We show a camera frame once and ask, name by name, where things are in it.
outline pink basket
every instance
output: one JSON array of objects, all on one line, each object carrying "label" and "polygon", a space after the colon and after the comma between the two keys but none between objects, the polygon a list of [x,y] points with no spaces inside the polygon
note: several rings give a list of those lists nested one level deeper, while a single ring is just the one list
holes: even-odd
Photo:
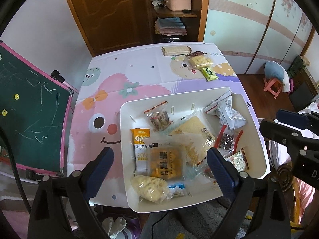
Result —
[{"label": "pink basket", "polygon": [[172,11],[190,10],[192,0],[166,0],[166,5]]}]

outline wooden floor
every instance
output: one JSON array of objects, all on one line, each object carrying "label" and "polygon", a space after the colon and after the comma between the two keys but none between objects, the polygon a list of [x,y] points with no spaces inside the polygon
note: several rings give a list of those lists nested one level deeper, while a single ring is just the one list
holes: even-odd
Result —
[{"label": "wooden floor", "polygon": [[270,92],[264,91],[264,75],[239,74],[238,78],[258,118],[275,119],[279,109],[295,111],[287,93],[281,92],[275,99]]}]

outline cartoon tablecloth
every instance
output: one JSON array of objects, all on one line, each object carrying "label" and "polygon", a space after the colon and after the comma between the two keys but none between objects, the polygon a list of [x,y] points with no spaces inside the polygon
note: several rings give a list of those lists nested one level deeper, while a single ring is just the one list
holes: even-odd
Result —
[{"label": "cartoon tablecloth", "polygon": [[[211,56],[218,80],[207,82],[198,70],[189,70],[184,56],[167,57],[163,46],[186,45]],[[120,107],[127,101],[229,86],[247,103],[259,124],[235,72],[212,43],[152,44],[96,56],[90,62],[74,109],[67,173],[82,170],[105,146],[114,150],[114,163],[98,195],[90,203],[128,207],[122,171]],[[264,147],[264,140],[259,135]]]}]

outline shelf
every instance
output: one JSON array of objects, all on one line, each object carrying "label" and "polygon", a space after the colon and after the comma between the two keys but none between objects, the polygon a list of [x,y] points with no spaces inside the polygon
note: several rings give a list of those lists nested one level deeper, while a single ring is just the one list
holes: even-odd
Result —
[{"label": "shelf", "polygon": [[172,11],[167,7],[153,6],[155,13],[158,17],[189,17],[196,18],[197,14],[194,12],[183,13],[182,11]]}]

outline pink cartoon character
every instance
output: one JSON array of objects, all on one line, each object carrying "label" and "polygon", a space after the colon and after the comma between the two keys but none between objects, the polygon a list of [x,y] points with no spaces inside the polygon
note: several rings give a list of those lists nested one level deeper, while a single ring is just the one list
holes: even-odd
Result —
[{"label": "pink cartoon character", "polygon": [[171,92],[160,85],[130,83],[120,73],[104,80],[92,97],[76,104],[70,132],[73,149],[69,150],[74,169],[82,170],[108,146],[114,151],[114,163],[107,178],[123,177],[120,107],[127,101],[168,94]]}]

